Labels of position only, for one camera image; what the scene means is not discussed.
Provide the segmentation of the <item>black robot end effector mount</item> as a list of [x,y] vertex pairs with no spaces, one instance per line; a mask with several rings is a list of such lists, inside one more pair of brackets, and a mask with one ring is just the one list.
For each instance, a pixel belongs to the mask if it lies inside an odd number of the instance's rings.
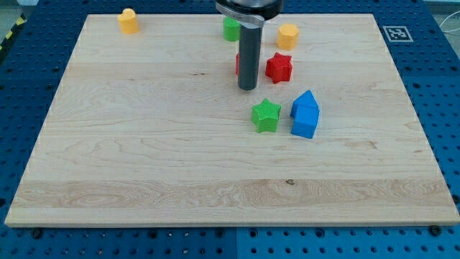
[[216,0],[216,9],[221,14],[258,27],[280,14],[283,6],[283,0]]

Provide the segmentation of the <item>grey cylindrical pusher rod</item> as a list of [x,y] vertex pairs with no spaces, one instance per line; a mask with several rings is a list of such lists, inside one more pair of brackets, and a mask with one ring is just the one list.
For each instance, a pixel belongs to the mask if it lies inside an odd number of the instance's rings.
[[251,91],[257,86],[262,28],[242,22],[239,29],[238,86]]

